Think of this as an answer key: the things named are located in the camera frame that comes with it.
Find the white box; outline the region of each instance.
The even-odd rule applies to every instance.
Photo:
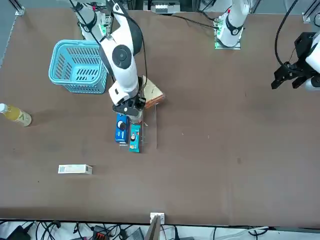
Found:
[[[92,174],[92,166],[87,164],[59,165],[58,174]]]

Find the black cable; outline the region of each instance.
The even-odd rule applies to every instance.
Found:
[[[124,228],[123,230],[127,230],[128,228],[132,227],[133,225],[129,225],[126,228]],[[112,240],[115,240],[117,237],[119,237],[120,233],[118,235],[116,235],[114,238],[112,238]]]
[[[56,225],[53,225],[53,226],[52,226],[52,228],[51,228],[51,230],[50,230],[50,232],[49,232],[49,236],[48,236],[47,240],[49,240],[50,235],[51,235],[51,232],[52,232],[52,230],[54,229],[55,226],[56,226]]]
[[[36,229],[35,229],[35,240],[38,240],[38,229],[39,229],[39,225],[40,225],[40,222],[38,223],[38,225],[36,226]]]
[[[206,19],[210,20],[210,21],[214,21],[216,20],[215,17],[209,17],[204,11],[199,10],[199,13],[203,14],[205,16]]]
[[[94,227],[94,226],[89,226],[88,223],[85,223],[85,225],[86,225],[88,228],[90,228],[90,230],[91,230],[92,232],[95,230],[95,227]]]
[[[21,227],[23,227],[26,223],[29,223],[29,222],[35,222],[35,221],[26,221],[24,224],[21,225]]]
[[[292,50],[292,53],[291,53],[291,56],[290,56],[290,58],[289,58],[289,60],[288,60],[288,62],[290,62],[290,60],[291,60],[291,58],[292,58],[292,56],[293,56],[293,54],[294,54],[294,51],[296,50],[296,47],[294,47],[294,49]]]
[[[258,237],[258,236],[261,236],[263,234],[265,234],[266,232],[268,232],[269,229],[265,229],[263,230],[262,232],[259,232],[257,233],[256,230],[254,230],[254,233],[251,233],[250,231],[248,231],[248,233],[251,235],[251,236],[254,236],[254,237]]]
[[[184,20],[186,20],[186,21],[190,21],[190,22],[192,22],[192,23],[198,24],[198,25],[203,26],[203,27],[207,27],[207,28],[219,30],[219,28],[218,28],[217,26],[210,26],[210,25],[207,25],[207,24],[198,22],[198,21],[191,20],[191,19],[189,19],[189,18],[185,18],[185,17],[183,17],[183,16],[171,15],[171,17],[176,17],[176,18],[179,18],[179,19],[184,19]]]
[[[207,9],[207,7],[209,7],[210,4],[212,4],[212,6],[216,3],[217,0],[211,0],[205,7],[204,9],[202,9],[201,11],[203,12],[204,10]]]
[[[214,228],[212,240],[215,240],[217,227]]]
[[[289,8],[289,10],[286,12],[282,22],[280,23],[280,26],[278,28],[278,30],[276,31],[276,35],[275,35],[275,41],[274,41],[274,53],[275,53],[275,57],[277,59],[277,61],[279,62],[279,64],[284,68],[286,69],[289,73],[295,73],[295,74],[300,74],[301,72],[300,71],[296,71],[296,70],[293,70],[293,69],[290,69],[288,68],[286,65],[284,65],[284,63],[280,60],[279,58],[279,55],[278,55],[278,37],[279,37],[279,33],[287,19],[287,17],[289,16],[290,12],[292,11],[292,9],[294,8],[294,6],[296,5],[296,3],[298,2],[299,0],[294,0],[294,2],[292,3],[291,7]]]
[[[225,10],[225,13],[226,13],[231,7],[232,7],[232,5]]]
[[[133,22],[137,26],[137,28],[139,29],[139,31],[141,33],[142,44],[143,44],[144,67],[145,67],[145,83],[144,83],[143,87],[140,89],[140,91],[143,91],[145,86],[147,85],[147,81],[148,81],[148,68],[147,68],[147,57],[146,57],[146,46],[145,46],[144,35],[142,33],[142,30],[141,30],[140,26],[138,25],[138,23],[132,17],[130,17],[127,14],[122,14],[122,13],[119,13],[119,12],[114,12],[114,11],[112,11],[112,12],[113,12],[113,14],[117,14],[117,15],[125,17],[126,19],[129,19],[131,22]],[[129,99],[134,99],[138,94],[139,94],[139,91],[134,97],[129,98]]]
[[[320,14],[320,12],[318,12],[316,15],[314,15],[314,18],[313,18],[313,23],[314,25],[316,25],[318,28],[320,28],[320,25],[316,24],[316,17]]]
[[[118,227],[120,227],[120,226],[119,226],[119,225],[116,225],[116,226],[114,226],[112,229],[110,229],[110,232],[109,232],[109,237],[110,237],[110,238],[113,238],[113,237],[117,234]]]
[[[69,2],[71,3],[73,9],[76,11],[76,13],[79,15],[79,17],[81,18],[81,20],[83,21],[84,25],[87,25],[85,19],[82,17],[82,15],[81,15],[80,12],[78,11],[78,9],[75,7],[74,3],[73,3],[71,0],[69,0]],[[96,41],[96,43],[97,43],[98,45],[100,45],[100,42],[96,39],[96,37],[95,37],[95,35],[92,33],[91,29],[89,29],[89,32],[91,33],[91,35],[92,35],[93,39]]]
[[[162,231],[163,231],[163,234],[164,234],[164,239],[167,240],[167,236],[166,236],[166,232],[165,232],[164,226],[161,225],[161,228],[162,228]]]
[[[99,234],[99,233],[102,233],[102,232],[107,232],[107,230],[111,229],[111,231],[117,227],[117,226],[120,226],[120,225],[113,225],[113,226],[109,226],[108,228],[106,228],[105,224],[103,223],[103,227],[104,227],[104,230],[101,230],[101,231],[98,231],[96,232],[96,234]]]
[[[81,236],[81,233],[80,233],[80,230],[79,230],[79,223],[77,222],[76,223],[76,230],[77,230],[77,232],[78,232],[78,234],[79,234],[79,236],[80,236],[80,239],[84,239],[82,236]]]
[[[50,239],[51,239],[51,240],[55,240],[55,238],[51,235],[51,232],[49,231],[49,228],[50,228],[52,225],[55,226],[55,224],[54,224],[53,222],[51,222],[49,225],[47,225],[46,222],[44,222],[44,223],[41,222],[41,225],[42,225],[43,228],[44,228],[44,232],[43,232],[42,237],[41,237],[40,240],[44,240],[44,239],[45,239],[45,236],[46,236],[46,233],[47,233],[47,232],[49,233]]]

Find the cable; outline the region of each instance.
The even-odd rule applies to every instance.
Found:
[[[90,230],[91,230],[92,232],[95,230],[95,227],[94,227],[94,226],[89,226],[88,223],[85,223],[85,225],[86,225],[88,228],[90,228]]]
[[[109,232],[109,237],[110,237],[110,238],[113,238],[113,237],[117,234],[118,227],[120,227],[120,226],[119,226],[119,225],[116,225],[116,226],[114,226],[112,229],[110,229],[110,232]]]
[[[214,21],[216,20],[215,17],[209,17],[204,11],[199,10],[199,13],[203,14],[205,16],[206,19],[210,20],[210,21]]]
[[[50,228],[52,225],[55,226],[55,224],[54,224],[53,222],[51,222],[49,225],[47,225],[46,222],[44,222],[44,223],[41,222],[41,225],[42,225],[43,228],[44,228],[44,232],[43,232],[42,237],[41,237],[40,240],[44,240],[44,239],[45,239],[45,236],[46,236],[46,233],[47,233],[47,232],[49,233],[50,239],[51,239],[51,240],[55,240],[55,238],[51,235],[51,232],[49,231],[49,228]]]
[[[225,10],[225,13],[226,13],[231,7],[232,7],[232,5]]]
[[[49,236],[48,236],[47,240],[49,240],[50,235],[51,235],[51,232],[52,232],[52,230],[54,229],[55,226],[56,226],[56,225],[53,225],[53,226],[52,226],[52,228],[51,228],[51,230],[50,230],[50,232],[49,232]]]
[[[138,25],[138,23],[134,19],[132,19],[129,15],[122,14],[119,12],[114,12],[114,11],[112,11],[112,12],[113,12],[113,14],[117,14],[117,15],[120,15],[120,16],[123,16],[123,17],[129,19],[131,22],[133,22],[137,26],[137,28],[139,29],[139,31],[141,33],[142,44],[143,44],[144,67],[145,67],[145,83],[144,83],[143,87],[140,89],[140,91],[143,91],[145,86],[147,85],[147,81],[148,81],[148,68],[147,68],[147,57],[146,57],[146,46],[145,46],[144,35],[143,35],[142,30],[141,30],[140,26]],[[139,94],[140,91],[138,91],[138,93],[134,97],[129,98],[128,100],[134,99]]]
[[[288,68],[286,65],[284,65],[284,63],[280,60],[279,55],[278,55],[278,37],[279,37],[279,33],[287,19],[287,17],[289,16],[290,12],[292,11],[292,9],[294,8],[294,6],[296,5],[296,3],[299,0],[294,0],[294,2],[292,3],[291,7],[289,8],[289,10],[286,12],[284,18],[282,19],[282,22],[280,23],[280,26],[278,28],[278,30],[276,31],[276,35],[275,35],[275,41],[274,41],[274,53],[275,53],[275,57],[277,59],[277,61],[279,62],[279,64],[285,68],[289,73],[295,73],[295,74],[300,74],[300,71],[296,71],[293,69]]]
[[[36,226],[36,229],[35,229],[35,240],[38,240],[38,229],[39,229],[39,225],[40,225],[40,222],[38,223],[38,225]]]
[[[316,15],[314,15],[314,18],[313,18],[313,23],[314,25],[316,25],[318,28],[320,28],[320,25],[316,24],[316,17],[320,14],[320,12],[318,12]]]
[[[123,230],[127,230],[128,228],[132,227],[133,225],[129,225],[126,228],[124,228]],[[118,235],[116,235],[114,238],[112,238],[112,240],[115,240],[117,237],[119,237],[120,233]]]
[[[120,225],[113,225],[113,226],[109,226],[108,228],[106,228],[106,226],[105,226],[105,224],[103,223],[103,227],[104,227],[104,229],[103,230],[101,230],[101,231],[98,231],[98,232],[96,232],[96,234],[98,234],[98,233],[102,233],[102,232],[107,232],[107,230],[109,230],[109,229],[111,229],[111,231],[115,228],[115,227],[117,227],[117,226],[120,226]],[[92,237],[90,237],[89,238],[89,240],[92,240],[94,238],[94,235],[92,235]]]
[[[214,228],[212,240],[215,240],[217,227]]]
[[[229,234],[229,235],[225,235],[225,236],[219,236],[217,237],[215,240],[223,240],[223,239],[229,239],[229,238],[234,238],[234,237],[238,237],[241,236],[249,231],[256,231],[256,230],[265,230],[268,229],[268,226],[261,226],[261,227],[256,227],[256,228],[252,228],[252,229],[245,229],[243,231],[239,231],[237,233],[234,234]]]
[[[292,56],[293,56],[293,54],[294,54],[294,51],[296,50],[296,47],[294,47],[294,49],[292,50],[292,53],[291,53],[291,56],[290,56],[290,58],[289,58],[289,60],[288,60],[288,62],[290,62],[290,60],[291,60],[291,58],[292,58]]]
[[[76,11],[76,13],[79,15],[79,17],[81,18],[81,20],[83,21],[84,25],[87,25],[85,19],[82,17],[82,15],[80,14],[80,12],[78,11],[78,9],[75,7],[74,3],[72,2],[72,0],[69,0],[69,2],[71,3],[73,9]],[[91,29],[89,30],[89,32],[91,33],[92,37],[94,38],[94,40],[96,41],[96,43],[98,45],[100,45],[100,42],[96,39],[95,35],[92,33]]]
[[[254,230],[254,233],[251,233],[250,231],[248,231],[248,233],[249,233],[251,236],[257,237],[257,239],[258,239],[258,236],[261,236],[261,235],[265,234],[266,232],[268,232],[268,230],[269,230],[269,228],[268,228],[268,229],[265,229],[265,230],[263,230],[262,232],[259,232],[259,233],[257,233],[256,230]]]
[[[207,7],[209,7],[210,4],[212,4],[212,6],[216,3],[217,0],[211,0],[205,7],[204,9],[202,9],[201,11],[203,12],[204,10],[207,9]]]
[[[161,228],[162,228],[162,231],[163,231],[163,234],[164,234],[164,239],[167,240],[167,236],[166,236],[166,232],[165,232],[164,226],[161,225]]]
[[[179,18],[179,19],[184,19],[184,20],[186,20],[186,21],[190,21],[190,22],[195,23],[195,24],[198,24],[198,25],[200,25],[200,26],[204,26],[204,27],[207,27],[207,28],[219,30],[219,28],[218,28],[217,26],[210,26],[210,25],[207,25],[207,24],[198,22],[198,21],[191,20],[191,19],[189,19],[189,18],[185,18],[185,17],[183,17],[183,16],[171,15],[171,17],[176,17],[176,18]]]
[[[79,230],[79,223],[77,222],[76,223],[76,231],[78,232],[79,236],[80,236],[80,239],[84,239],[82,236],[81,236],[81,233],[80,233],[80,230]]]
[[[29,223],[29,222],[35,222],[35,221],[26,221],[24,224],[21,225],[21,227],[23,227],[26,223]]]

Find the yellow drink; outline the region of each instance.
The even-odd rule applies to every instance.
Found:
[[[32,118],[25,111],[19,108],[0,103],[0,113],[2,113],[7,119],[22,124],[24,127],[29,126]]]

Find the floor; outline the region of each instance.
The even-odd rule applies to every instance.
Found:
[[[0,238],[7,238],[10,233],[19,225],[23,225],[25,222],[6,222],[0,226]],[[29,223],[25,223],[23,227],[25,228],[28,226]],[[36,239],[36,228],[38,223],[32,225],[31,229],[29,230],[28,234],[31,236],[32,240]],[[95,223],[89,223],[90,227],[94,227]],[[113,224],[105,224],[105,227],[111,227]],[[59,229],[54,229],[51,234],[56,240],[73,240],[73,239],[80,239],[79,233],[74,232],[75,223],[62,223]],[[122,225],[121,228],[124,229],[128,227],[128,225]],[[135,230],[141,228],[142,234],[145,237],[148,231],[148,225],[133,225],[127,229],[127,235],[130,236]],[[175,230],[172,225],[163,225],[163,230],[160,232],[159,240],[171,240],[175,238]],[[84,224],[79,224],[79,230],[81,236],[87,237],[89,239],[92,236],[92,231]],[[180,239],[192,237],[194,240],[211,240],[213,239],[213,233],[215,228],[214,227],[206,227],[206,226],[177,226],[177,231]],[[244,231],[244,229],[236,229],[236,228],[224,228],[224,227],[217,227],[215,231],[215,240],[222,240],[222,239],[231,239],[231,236],[234,234],[239,234],[240,232]],[[44,233],[44,228],[38,228],[37,237],[38,239]],[[233,240],[254,240],[256,239],[254,236],[251,236],[248,232],[244,232],[243,234],[239,234],[239,236],[232,237]],[[307,232],[292,232],[292,231],[278,231],[278,230],[269,230],[265,234],[260,235],[258,237],[259,240],[315,240],[319,239],[319,233],[307,233]]]

